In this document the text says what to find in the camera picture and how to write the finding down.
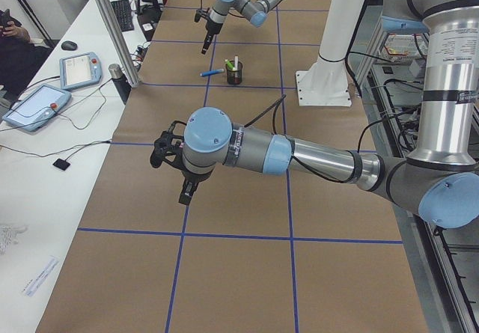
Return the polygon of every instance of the light blue tablet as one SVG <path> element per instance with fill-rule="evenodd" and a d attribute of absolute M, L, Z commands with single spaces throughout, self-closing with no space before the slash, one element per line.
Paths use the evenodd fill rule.
<path fill-rule="evenodd" d="M 35 131 L 56 116 L 71 97 L 72 94 L 66 90 L 41 85 L 4 114 L 2 120 L 19 129 Z"/>
<path fill-rule="evenodd" d="M 94 52 L 60 59 L 60 84 L 64 90 L 95 85 L 102 78 L 102 66 Z"/>

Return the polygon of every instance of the computer mouse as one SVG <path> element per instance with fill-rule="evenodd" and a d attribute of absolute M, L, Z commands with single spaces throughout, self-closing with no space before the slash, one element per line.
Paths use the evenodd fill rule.
<path fill-rule="evenodd" d="M 61 43 L 61 48 L 67 51 L 75 51 L 78 48 L 78 45 L 73 41 L 64 41 Z"/>

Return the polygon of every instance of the pen holder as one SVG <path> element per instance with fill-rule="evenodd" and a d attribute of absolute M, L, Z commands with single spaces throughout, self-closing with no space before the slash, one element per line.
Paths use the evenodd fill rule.
<path fill-rule="evenodd" d="M 226 81 L 230 85 L 239 85 L 242 81 L 242 63 L 238 61 L 238 70 L 232 70 L 228 65 L 225 65 L 226 69 Z"/>

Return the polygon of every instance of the blue marker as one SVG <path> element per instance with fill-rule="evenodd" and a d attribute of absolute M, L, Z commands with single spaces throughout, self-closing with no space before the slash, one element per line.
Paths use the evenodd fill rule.
<path fill-rule="evenodd" d="M 216 75 L 217 73 L 223 73 L 224 71 L 225 71 L 225 69 L 217 69 L 217 70 L 207 71 L 205 73 L 200 73 L 200 76 L 205 77 L 205 76 Z"/>

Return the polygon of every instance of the white desk surface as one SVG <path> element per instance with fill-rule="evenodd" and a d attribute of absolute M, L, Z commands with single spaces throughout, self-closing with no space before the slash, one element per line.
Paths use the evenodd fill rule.
<path fill-rule="evenodd" d="M 134 31 L 123 33 L 130 52 L 145 42 L 135 18 L 133 24 Z M 86 4 L 61 42 L 64 40 L 78 43 L 78 49 L 69 52 L 58 45 L 32 82 L 57 76 L 60 58 L 83 52 L 92 51 L 100 57 L 103 78 L 99 85 L 110 78 L 108 66 L 120 64 L 94 0 Z M 49 83 L 60 86 L 58 80 Z M 97 87 L 74 91 L 69 105 Z M 88 128 L 77 130 L 65 118 L 55 117 L 35 133 L 17 129 L 0 131 L 0 144 L 46 154 L 76 144 L 110 139 L 124 105 L 112 82 L 106 84 L 102 92 L 106 104 Z M 64 114 L 77 126 L 84 126 L 103 101 L 100 92 L 96 92 Z M 8 127 L 6 123 L 0 124 L 0 130 Z M 17 236 L 19 243 L 10 244 L 5 254 L 0 255 L 1 333 L 31 333 L 37 328 L 108 148 L 107 144 L 101 144 L 79 151 L 69 159 L 71 166 L 66 171 L 55 168 L 52 163 L 57 158 L 67 158 L 73 151 L 37 158 L 0 149 L 0 224 L 28 225 L 28 230 Z M 59 264 L 33 296 L 23 295 L 24 287 L 39 275 L 50 256 L 56 257 Z"/>

